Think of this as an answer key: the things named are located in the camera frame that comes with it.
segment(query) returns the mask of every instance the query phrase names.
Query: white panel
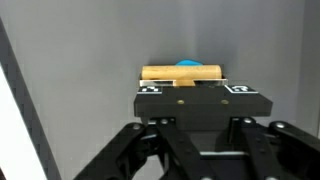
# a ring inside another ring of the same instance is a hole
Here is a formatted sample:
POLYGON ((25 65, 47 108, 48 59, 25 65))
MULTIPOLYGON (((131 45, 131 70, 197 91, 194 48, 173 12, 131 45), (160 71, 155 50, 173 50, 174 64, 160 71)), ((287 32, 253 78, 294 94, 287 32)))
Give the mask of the white panel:
POLYGON ((7 180, 46 180, 2 67, 0 67, 0 144, 0 167, 7 180))

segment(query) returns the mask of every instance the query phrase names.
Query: wooden block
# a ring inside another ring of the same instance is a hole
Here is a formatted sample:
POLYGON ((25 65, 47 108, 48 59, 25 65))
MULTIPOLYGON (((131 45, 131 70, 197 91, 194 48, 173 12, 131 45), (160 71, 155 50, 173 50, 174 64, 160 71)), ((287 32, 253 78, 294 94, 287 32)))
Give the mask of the wooden block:
POLYGON ((176 80, 173 86, 196 86, 193 80, 176 80))
POLYGON ((142 80, 221 79, 222 72, 219 65, 143 66, 141 76, 142 80))

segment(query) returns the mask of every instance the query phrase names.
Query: screw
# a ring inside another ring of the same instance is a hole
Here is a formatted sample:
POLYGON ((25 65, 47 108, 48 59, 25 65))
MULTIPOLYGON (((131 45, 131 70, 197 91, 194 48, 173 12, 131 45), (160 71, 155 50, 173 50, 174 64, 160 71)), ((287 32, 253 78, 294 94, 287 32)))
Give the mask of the screw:
POLYGON ((276 178, 276 177, 268 176, 268 177, 266 178, 266 180, 279 180, 279 179, 276 178))
POLYGON ((184 104, 184 100, 178 100, 177 103, 178 104, 184 104))
POLYGON ((221 101, 221 103, 222 104, 229 104, 229 101, 224 99, 224 100, 221 101))
POLYGON ((168 120, 162 119, 162 120, 161 120, 161 124, 168 124, 168 120))
POLYGON ((281 129, 286 127, 283 123, 276 123, 276 126, 281 129))
POLYGON ((203 178, 201 178, 201 180, 212 180, 212 178, 211 177, 203 177, 203 178))
POLYGON ((140 124, 135 124, 133 125, 133 129, 134 130, 139 130, 141 127, 140 127, 140 124))
POLYGON ((252 120, 251 120, 251 119, 246 118, 246 119, 244 120, 244 122, 249 124, 249 123, 252 123, 252 120))

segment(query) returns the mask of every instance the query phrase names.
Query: blue object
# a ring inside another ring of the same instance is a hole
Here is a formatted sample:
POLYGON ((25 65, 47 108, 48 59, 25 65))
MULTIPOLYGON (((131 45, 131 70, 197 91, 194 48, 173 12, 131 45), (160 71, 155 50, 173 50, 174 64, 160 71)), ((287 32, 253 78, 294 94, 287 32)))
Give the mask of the blue object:
POLYGON ((184 59, 176 64, 176 66, 202 66, 203 64, 191 59, 184 59))

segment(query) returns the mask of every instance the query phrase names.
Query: white wall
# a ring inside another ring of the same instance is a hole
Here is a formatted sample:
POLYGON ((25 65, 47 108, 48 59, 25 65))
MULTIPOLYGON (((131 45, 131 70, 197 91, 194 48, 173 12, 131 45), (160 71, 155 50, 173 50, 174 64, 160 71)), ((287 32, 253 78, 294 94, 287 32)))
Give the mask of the white wall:
POLYGON ((274 101, 267 121, 295 122, 303 11, 301 0, 0 0, 63 179, 137 121, 145 64, 224 64, 274 101))

